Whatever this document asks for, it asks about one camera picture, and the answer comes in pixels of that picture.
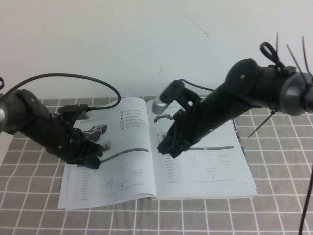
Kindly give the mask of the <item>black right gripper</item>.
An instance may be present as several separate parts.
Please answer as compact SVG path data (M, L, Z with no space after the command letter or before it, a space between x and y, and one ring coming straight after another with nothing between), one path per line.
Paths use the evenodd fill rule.
M218 97L177 98L181 109L157 149L176 158L222 125L222 100Z

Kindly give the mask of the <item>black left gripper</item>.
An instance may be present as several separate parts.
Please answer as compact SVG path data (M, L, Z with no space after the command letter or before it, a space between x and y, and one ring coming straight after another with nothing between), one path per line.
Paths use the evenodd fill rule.
M51 126L47 131L46 150L70 165L98 169L104 147L83 136L79 129L73 128L59 115L51 116Z

